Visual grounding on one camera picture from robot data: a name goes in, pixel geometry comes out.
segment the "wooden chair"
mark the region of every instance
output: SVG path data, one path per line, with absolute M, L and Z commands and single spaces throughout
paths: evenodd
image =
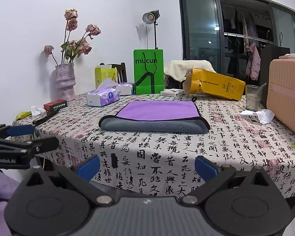
M 117 81 L 118 83 L 127 82 L 127 73 L 126 73 L 126 65 L 125 63 L 118 64 L 109 64 L 111 68 L 117 69 Z

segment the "vase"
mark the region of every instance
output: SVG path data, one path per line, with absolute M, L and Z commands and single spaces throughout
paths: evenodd
M 59 90 L 60 99 L 71 101 L 76 98 L 73 86 L 76 85 L 74 75 L 74 63 L 60 64 L 56 66 L 56 87 Z

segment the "dried rose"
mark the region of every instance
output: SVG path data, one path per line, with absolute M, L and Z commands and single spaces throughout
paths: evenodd
M 71 42 L 69 42 L 69 48 L 71 48 L 71 49 L 76 49 L 76 47 L 78 46 L 78 41 L 71 41 Z
M 54 47 L 52 47 L 51 45 L 45 45 L 44 47 L 44 53 L 46 53 L 48 56 L 52 53 Z
M 92 49 L 91 46 L 87 46 L 85 49 L 84 49 L 84 54 L 87 55 L 89 54 L 90 50 Z
M 97 25 L 88 25 L 85 31 L 90 32 L 89 35 L 99 35 L 101 33 Z
M 94 30 L 94 26 L 93 25 L 87 25 L 87 28 L 85 28 L 86 32 L 92 32 Z
M 72 18 L 78 17 L 78 11 L 76 9 L 66 10 L 65 12 L 65 18 L 66 20 L 70 20 Z
M 78 27 L 78 21 L 76 20 L 76 18 L 72 18 L 69 20 L 68 25 L 67 25 L 67 30 L 68 31 L 72 31 L 74 29 L 76 29 Z
M 79 52 L 80 54 L 84 53 L 86 47 L 88 47 L 88 46 L 89 46 L 89 44 L 88 44 L 87 42 L 85 42 L 83 45 L 79 45 L 79 47 L 78 47 L 78 52 Z
M 77 41 L 77 44 L 79 44 L 79 46 L 80 46 L 80 45 L 83 45 L 83 44 L 85 44 L 85 43 L 87 43 L 87 45 L 88 45 L 88 42 L 87 42 L 87 40 L 86 40 L 85 37 Z

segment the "lamp stand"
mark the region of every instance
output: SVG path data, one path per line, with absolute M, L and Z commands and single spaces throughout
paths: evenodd
M 154 40 L 155 40 L 155 49 L 158 50 L 159 48 L 156 45 L 156 26 L 158 24 L 156 23 L 156 20 L 154 21 Z

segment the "ceiling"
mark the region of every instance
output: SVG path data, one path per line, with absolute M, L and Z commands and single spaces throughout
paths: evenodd
M 257 0 L 220 0 L 222 5 L 235 6 L 240 8 L 249 9 L 262 14 L 269 14 L 270 8 L 267 3 Z

